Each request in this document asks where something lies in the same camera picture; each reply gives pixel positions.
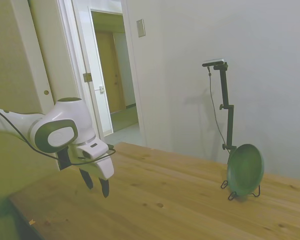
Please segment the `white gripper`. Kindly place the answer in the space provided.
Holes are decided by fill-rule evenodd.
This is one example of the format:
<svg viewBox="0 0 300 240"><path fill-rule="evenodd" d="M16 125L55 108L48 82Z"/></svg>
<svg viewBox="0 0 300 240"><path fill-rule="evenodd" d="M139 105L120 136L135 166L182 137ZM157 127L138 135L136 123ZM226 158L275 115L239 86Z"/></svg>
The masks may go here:
<svg viewBox="0 0 300 240"><path fill-rule="evenodd" d="M98 177L104 198L110 194L109 178L114 174L114 166L107 153L108 146L106 144L86 144L69 146L70 161L75 167L79 167L80 174L88 187L94 187L93 181L89 174Z"/></svg>

